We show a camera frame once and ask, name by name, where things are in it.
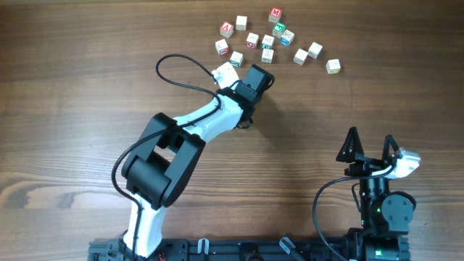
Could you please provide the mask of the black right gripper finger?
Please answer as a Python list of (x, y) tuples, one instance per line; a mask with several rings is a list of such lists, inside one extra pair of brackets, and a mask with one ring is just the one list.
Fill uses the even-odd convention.
[(339, 153), (336, 156), (337, 162), (353, 163), (364, 156), (363, 147), (359, 137), (359, 133), (355, 126), (351, 127), (345, 138)]
[(399, 150), (399, 147), (396, 141), (394, 140), (393, 136), (387, 135), (384, 140), (384, 147), (383, 147), (382, 158), (381, 158), (382, 161), (387, 160), (387, 158), (390, 155), (390, 149), (393, 149), (393, 152), (396, 152)]

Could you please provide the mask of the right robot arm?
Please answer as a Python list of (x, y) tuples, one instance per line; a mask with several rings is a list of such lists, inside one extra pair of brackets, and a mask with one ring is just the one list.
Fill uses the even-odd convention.
[(398, 146), (388, 135), (382, 158), (366, 157), (358, 131), (351, 127), (336, 161), (348, 163), (344, 174), (359, 181), (354, 195), (362, 226), (348, 230), (340, 254), (346, 260), (409, 260), (405, 236), (417, 203), (406, 192), (391, 191), (389, 182), (414, 172), (421, 162), (418, 153)]

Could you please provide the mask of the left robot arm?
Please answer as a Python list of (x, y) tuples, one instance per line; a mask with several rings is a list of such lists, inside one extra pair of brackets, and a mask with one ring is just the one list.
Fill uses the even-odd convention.
[(184, 116), (155, 115), (115, 163), (132, 202), (130, 223), (121, 238), (121, 250), (129, 260), (147, 260), (155, 252), (162, 242), (167, 208), (185, 189), (206, 144), (250, 122), (256, 104), (275, 81), (256, 65), (244, 79), (230, 63), (212, 75), (220, 87), (208, 104)]

